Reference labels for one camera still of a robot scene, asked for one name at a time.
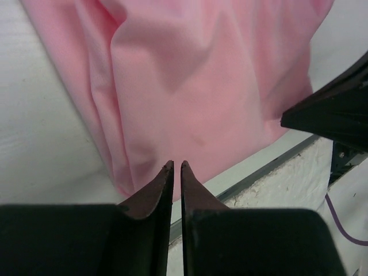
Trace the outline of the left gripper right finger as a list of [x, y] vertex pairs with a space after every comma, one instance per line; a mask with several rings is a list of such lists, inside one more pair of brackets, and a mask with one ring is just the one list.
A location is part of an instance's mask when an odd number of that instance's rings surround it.
[[232, 209], [181, 165], [185, 275], [345, 275], [329, 229], [310, 209]]

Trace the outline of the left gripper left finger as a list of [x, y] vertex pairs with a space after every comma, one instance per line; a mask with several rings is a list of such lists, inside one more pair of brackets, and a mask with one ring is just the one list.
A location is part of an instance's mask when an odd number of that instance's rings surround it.
[[2, 275], [165, 275], [174, 164], [120, 204], [1, 205]]

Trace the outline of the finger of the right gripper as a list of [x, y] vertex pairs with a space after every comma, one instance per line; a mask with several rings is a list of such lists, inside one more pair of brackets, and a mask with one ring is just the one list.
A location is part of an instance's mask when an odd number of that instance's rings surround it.
[[367, 151], [367, 54], [285, 111], [281, 126]]

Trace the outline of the pink t shirt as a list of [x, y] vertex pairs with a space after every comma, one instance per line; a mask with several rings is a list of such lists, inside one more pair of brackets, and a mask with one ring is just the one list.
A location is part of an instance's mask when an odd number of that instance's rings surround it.
[[23, 1], [119, 192], [169, 160], [206, 182], [279, 139], [312, 93], [332, 1]]

